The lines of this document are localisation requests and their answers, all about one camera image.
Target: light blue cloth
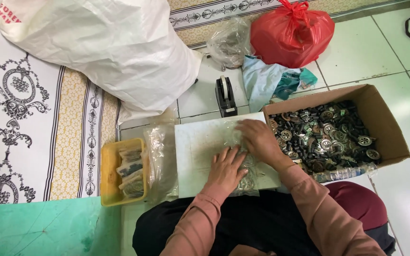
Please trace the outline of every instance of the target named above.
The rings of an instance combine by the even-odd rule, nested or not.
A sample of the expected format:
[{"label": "light blue cloth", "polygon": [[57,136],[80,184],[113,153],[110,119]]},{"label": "light blue cloth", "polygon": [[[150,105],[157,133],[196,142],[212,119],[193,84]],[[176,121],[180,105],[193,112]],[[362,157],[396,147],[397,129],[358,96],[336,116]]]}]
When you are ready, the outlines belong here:
[{"label": "light blue cloth", "polygon": [[267,65],[253,56],[245,56],[243,61],[243,85],[249,97],[251,113],[259,112],[270,102],[283,73],[301,74],[300,68],[288,68],[279,64]]}]

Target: white board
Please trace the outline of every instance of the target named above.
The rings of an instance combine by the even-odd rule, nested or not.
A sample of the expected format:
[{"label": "white board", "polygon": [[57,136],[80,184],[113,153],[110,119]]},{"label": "white board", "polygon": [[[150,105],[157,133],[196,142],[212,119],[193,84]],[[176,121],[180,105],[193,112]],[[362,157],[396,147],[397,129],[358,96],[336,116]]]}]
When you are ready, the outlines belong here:
[{"label": "white board", "polygon": [[[175,144],[178,170],[179,197],[196,196],[208,180],[211,158],[224,147],[225,122],[256,119],[265,123],[262,112],[175,125]],[[277,173],[261,164],[257,185],[259,189],[279,187]]]}]

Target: hand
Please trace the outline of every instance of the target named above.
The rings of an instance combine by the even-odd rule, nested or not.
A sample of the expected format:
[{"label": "hand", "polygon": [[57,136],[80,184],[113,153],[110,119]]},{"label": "hand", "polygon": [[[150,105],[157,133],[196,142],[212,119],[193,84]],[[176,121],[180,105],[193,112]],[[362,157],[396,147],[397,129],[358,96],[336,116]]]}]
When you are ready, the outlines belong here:
[{"label": "hand", "polygon": [[272,166],[281,164],[284,168],[295,163],[279,148],[279,144],[271,129],[262,121],[245,119],[238,121],[235,128],[242,131],[243,142],[246,143],[249,153],[257,159]]},{"label": "hand", "polygon": [[221,153],[213,156],[211,170],[208,175],[207,183],[220,185],[227,195],[236,189],[238,183],[248,173],[247,169],[238,170],[247,153],[243,152],[236,156],[240,146],[225,147]]}]

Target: black pants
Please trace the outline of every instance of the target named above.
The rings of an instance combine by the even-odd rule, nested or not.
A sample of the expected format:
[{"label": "black pants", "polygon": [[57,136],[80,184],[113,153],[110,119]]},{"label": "black pants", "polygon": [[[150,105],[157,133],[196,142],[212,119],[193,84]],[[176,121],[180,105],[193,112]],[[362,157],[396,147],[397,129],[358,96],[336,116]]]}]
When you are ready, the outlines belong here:
[{"label": "black pants", "polygon": [[[142,214],[137,220],[132,243],[137,255],[159,255],[193,199],[163,202]],[[388,255],[395,250],[395,240],[388,235],[387,223],[365,232]],[[292,196],[268,190],[261,190],[260,197],[227,198],[221,206],[210,255],[229,255],[238,244],[264,252],[274,251],[279,256],[320,255]]]}]

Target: cardboard box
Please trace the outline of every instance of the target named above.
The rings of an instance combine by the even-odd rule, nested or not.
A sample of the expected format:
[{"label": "cardboard box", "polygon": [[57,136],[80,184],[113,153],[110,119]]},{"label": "cardboard box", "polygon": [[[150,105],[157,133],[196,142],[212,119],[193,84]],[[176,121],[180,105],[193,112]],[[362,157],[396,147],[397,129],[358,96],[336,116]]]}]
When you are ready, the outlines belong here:
[{"label": "cardboard box", "polygon": [[295,112],[299,109],[344,100],[352,100],[355,103],[370,136],[377,139],[376,150],[379,151],[382,159],[382,162],[377,165],[378,168],[399,163],[410,157],[400,126],[374,85],[356,85],[319,92],[270,104],[262,110],[266,123],[270,124],[268,115]]}]

